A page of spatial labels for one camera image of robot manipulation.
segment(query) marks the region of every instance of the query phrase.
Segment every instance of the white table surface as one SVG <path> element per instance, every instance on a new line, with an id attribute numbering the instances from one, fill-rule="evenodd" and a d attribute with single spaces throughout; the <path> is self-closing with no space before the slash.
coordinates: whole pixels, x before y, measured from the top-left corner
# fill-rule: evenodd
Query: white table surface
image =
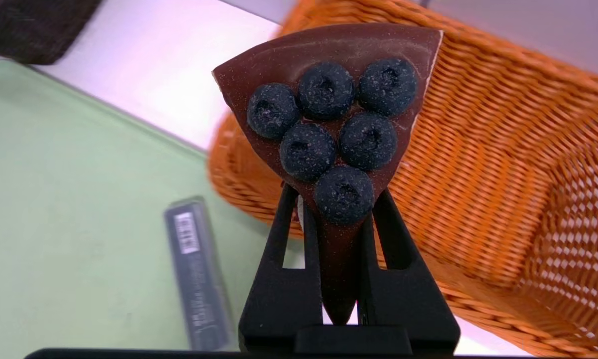
<path id="1" fill-rule="evenodd" d="M 66 57 L 39 70 L 207 150 L 228 112 L 211 71 L 278 29 L 219 0 L 107 0 Z M 457 355 L 529 355 L 457 320 Z"/>

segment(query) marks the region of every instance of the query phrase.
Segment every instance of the green mat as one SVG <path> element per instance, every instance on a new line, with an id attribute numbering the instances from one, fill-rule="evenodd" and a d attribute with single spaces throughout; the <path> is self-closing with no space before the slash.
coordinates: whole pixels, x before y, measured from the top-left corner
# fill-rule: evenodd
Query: green mat
<path id="1" fill-rule="evenodd" d="M 205 156 L 0 61 L 0 359 L 44 347 L 188 349 L 163 212 L 201 195 L 232 315 L 268 228 L 214 193 Z"/>

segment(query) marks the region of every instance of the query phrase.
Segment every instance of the black stand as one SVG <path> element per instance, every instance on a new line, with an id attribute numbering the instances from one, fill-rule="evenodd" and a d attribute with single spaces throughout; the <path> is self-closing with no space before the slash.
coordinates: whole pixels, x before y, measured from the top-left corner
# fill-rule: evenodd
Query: black stand
<path id="1" fill-rule="evenodd" d="M 311 355 L 452 355 L 460 329 L 385 190 L 363 224 L 358 326 L 322 324 L 316 224 L 304 207 L 305 270 L 283 268 L 297 193 L 279 200 L 260 267 L 239 322 L 250 353 Z M 388 270 L 376 259 L 375 218 Z"/>

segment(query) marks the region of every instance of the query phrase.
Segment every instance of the chocolate tart slice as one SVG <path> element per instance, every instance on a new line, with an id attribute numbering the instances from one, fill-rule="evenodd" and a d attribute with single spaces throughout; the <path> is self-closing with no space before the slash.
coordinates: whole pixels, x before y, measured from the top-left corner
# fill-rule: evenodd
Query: chocolate tart slice
<path id="1" fill-rule="evenodd" d="M 322 300 L 335 324 L 356 302 L 356 237 L 408 148 L 442 36 L 392 23 L 331 25 L 213 70 L 255 152 L 315 214 Z"/>

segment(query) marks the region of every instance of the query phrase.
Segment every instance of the orange wicker basket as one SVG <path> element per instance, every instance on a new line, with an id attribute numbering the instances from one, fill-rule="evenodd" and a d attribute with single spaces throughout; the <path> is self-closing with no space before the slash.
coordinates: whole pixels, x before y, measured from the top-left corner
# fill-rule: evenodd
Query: orange wicker basket
<path id="1" fill-rule="evenodd" d="M 399 0 L 301 0 L 281 34 L 351 22 L 445 31 L 390 191 L 452 311 L 534 355 L 598 357 L 598 76 Z M 272 222 L 281 180 L 232 116 L 209 166 Z"/>

